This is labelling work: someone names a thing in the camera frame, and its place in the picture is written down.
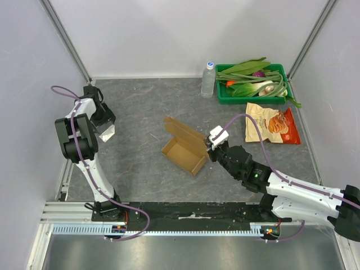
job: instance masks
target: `box flap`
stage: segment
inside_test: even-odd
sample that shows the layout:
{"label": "box flap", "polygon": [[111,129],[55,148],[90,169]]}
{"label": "box flap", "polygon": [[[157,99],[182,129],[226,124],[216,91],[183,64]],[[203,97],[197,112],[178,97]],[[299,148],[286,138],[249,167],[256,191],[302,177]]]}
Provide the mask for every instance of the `box flap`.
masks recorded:
{"label": "box flap", "polygon": [[209,155],[206,151],[207,147],[204,142],[206,137],[204,135],[188,127],[187,125],[181,123],[175,118],[169,116],[164,118],[164,123],[165,123],[165,130],[167,132],[187,142],[191,147],[195,148],[206,158],[209,158]]}

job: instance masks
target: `red onion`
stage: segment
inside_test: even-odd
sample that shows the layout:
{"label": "red onion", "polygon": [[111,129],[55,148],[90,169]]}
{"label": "red onion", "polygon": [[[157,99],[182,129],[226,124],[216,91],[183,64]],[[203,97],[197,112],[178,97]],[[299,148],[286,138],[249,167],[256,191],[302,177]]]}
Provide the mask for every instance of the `red onion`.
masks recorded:
{"label": "red onion", "polygon": [[262,71],[257,71],[253,73],[254,77],[266,77],[265,73],[263,73]]}

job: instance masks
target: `white backdrop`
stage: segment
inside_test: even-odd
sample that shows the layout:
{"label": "white backdrop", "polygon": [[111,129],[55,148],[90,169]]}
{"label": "white backdrop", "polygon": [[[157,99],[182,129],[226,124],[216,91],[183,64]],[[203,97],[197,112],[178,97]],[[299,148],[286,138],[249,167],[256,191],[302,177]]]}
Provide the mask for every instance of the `white backdrop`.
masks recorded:
{"label": "white backdrop", "polygon": [[267,56],[289,71],[326,0],[52,0],[93,77],[199,77]]}
{"label": "white backdrop", "polygon": [[73,101],[50,86],[85,82],[38,0],[3,0],[0,21],[0,268],[23,270],[65,160],[54,121]]}
{"label": "white backdrop", "polygon": [[292,81],[323,183],[339,188],[360,188],[359,10],[337,3]]}

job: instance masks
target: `water bottle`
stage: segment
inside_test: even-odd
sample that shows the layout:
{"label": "water bottle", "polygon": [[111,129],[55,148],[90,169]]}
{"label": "water bottle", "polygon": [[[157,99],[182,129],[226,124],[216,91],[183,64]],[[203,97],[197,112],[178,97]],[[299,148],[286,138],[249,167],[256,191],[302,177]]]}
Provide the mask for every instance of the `water bottle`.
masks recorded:
{"label": "water bottle", "polygon": [[208,62],[206,69],[202,73],[201,95],[205,98],[210,98],[214,93],[215,84],[215,70],[214,63]]}

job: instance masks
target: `open cardboard box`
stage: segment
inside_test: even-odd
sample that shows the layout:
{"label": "open cardboard box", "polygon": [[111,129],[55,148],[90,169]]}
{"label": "open cardboard box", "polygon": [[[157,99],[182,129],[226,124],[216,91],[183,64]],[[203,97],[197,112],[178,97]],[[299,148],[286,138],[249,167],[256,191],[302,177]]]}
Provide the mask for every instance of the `open cardboard box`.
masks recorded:
{"label": "open cardboard box", "polygon": [[172,162],[195,176],[209,159],[204,142],[206,137],[175,118],[166,117],[164,123],[165,130],[174,137],[161,152]]}

